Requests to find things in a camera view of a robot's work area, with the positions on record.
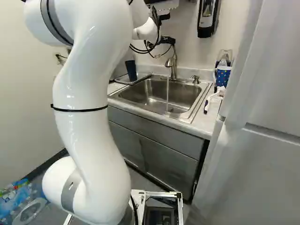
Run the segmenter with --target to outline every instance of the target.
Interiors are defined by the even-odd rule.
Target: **white wall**
[[[60,66],[55,49],[26,29],[20,0],[0,7],[0,188],[18,180],[63,149],[52,103]]]
[[[217,32],[211,38],[197,37],[198,6],[180,0],[177,9],[171,11],[171,19],[163,21],[162,34],[176,39],[178,66],[188,68],[214,67],[220,49],[233,49],[236,55],[249,10],[250,0],[222,0]],[[144,48],[141,41],[134,44]],[[153,54],[163,53],[168,45],[158,46]],[[168,57],[153,59],[149,55],[137,55],[138,64],[164,65]]]

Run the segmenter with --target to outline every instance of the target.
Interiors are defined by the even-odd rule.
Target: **wall outlet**
[[[62,65],[63,66],[65,64],[66,60],[67,60],[67,58],[65,56],[61,55],[61,53],[59,53],[59,52],[55,52],[53,54],[53,56],[54,56],[54,58],[57,62],[57,65]]]

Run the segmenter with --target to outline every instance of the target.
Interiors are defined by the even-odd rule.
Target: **wall-mounted dispenser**
[[[217,30],[221,0],[199,0],[198,37],[209,38]]]

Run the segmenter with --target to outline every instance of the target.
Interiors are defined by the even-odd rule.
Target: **sink rim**
[[[138,82],[137,84],[142,83],[142,82],[146,82],[146,80],[151,80],[151,79],[152,80],[165,80],[166,81],[167,77],[163,76],[163,75],[152,74],[152,76],[148,77],[147,79],[145,79],[143,81]],[[187,110],[186,112],[182,112],[182,113],[167,112],[167,111],[158,110],[157,108],[156,108],[155,111],[154,110],[152,111],[152,110],[149,109],[150,107],[145,107],[144,105],[142,105],[140,103],[133,102],[133,101],[127,100],[125,98],[119,97],[119,94],[121,92],[123,92],[126,89],[129,89],[130,87],[132,87],[134,85],[128,85],[128,86],[125,86],[121,89],[118,89],[118,90],[112,92],[111,94],[109,94],[108,98],[112,99],[112,100],[120,101],[122,103],[131,105],[131,106],[143,109],[143,110],[146,110],[148,112],[163,115],[163,116],[166,116],[166,117],[169,117],[169,118],[172,118],[172,119],[176,119],[176,120],[179,120],[179,121],[183,121],[183,122],[186,122],[186,123],[192,123],[196,113],[198,112],[200,106],[203,103],[204,98],[207,95],[207,89],[209,89],[212,85],[212,83],[208,82],[208,81],[201,81],[200,80],[199,84],[193,84],[192,81],[193,81],[192,79],[178,79],[178,80],[175,80],[175,82],[177,82],[177,83],[182,83],[184,85],[197,86],[197,87],[200,87],[202,89],[200,94],[197,96],[197,98],[195,99],[195,101],[191,105],[190,109]]]

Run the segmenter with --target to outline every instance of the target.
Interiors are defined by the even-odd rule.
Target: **faucet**
[[[193,84],[200,84],[199,78],[200,77],[196,75],[192,76],[191,79],[193,79]]]
[[[172,57],[168,58],[165,62],[165,67],[171,68],[171,80],[177,79],[177,54],[175,50],[175,46],[173,46],[174,54]]]

